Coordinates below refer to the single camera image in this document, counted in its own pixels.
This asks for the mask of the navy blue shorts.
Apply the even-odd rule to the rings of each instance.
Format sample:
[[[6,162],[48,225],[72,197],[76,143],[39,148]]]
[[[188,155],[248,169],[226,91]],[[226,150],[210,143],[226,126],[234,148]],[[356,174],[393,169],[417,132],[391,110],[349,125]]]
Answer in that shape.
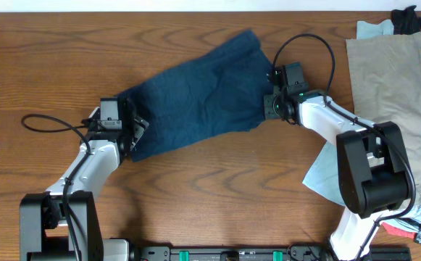
[[[202,57],[165,70],[123,91],[149,126],[131,151],[133,161],[170,152],[264,121],[272,65],[257,36],[246,30]]]

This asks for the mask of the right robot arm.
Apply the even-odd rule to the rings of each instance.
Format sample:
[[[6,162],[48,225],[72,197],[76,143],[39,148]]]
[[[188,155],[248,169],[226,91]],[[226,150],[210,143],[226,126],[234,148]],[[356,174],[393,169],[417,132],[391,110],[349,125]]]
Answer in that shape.
[[[266,119],[310,129],[336,147],[345,209],[329,239],[330,255],[359,260],[370,252],[381,223],[405,216],[415,203],[415,180],[399,126],[363,120],[303,84],[275,86],[263,105]]]

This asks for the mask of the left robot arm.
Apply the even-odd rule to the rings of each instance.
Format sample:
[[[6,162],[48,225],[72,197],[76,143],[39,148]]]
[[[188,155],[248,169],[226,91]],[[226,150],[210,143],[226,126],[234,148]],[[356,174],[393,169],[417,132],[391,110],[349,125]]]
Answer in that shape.
[[[81,138],[77,157],[44,192],[20,202],[21,260],[137,260],[127,239],[105,239],[96,211],[108,177],[136,146],[149,124],[132,99],[103,98],[82,121],[86,133],[66,124]]]

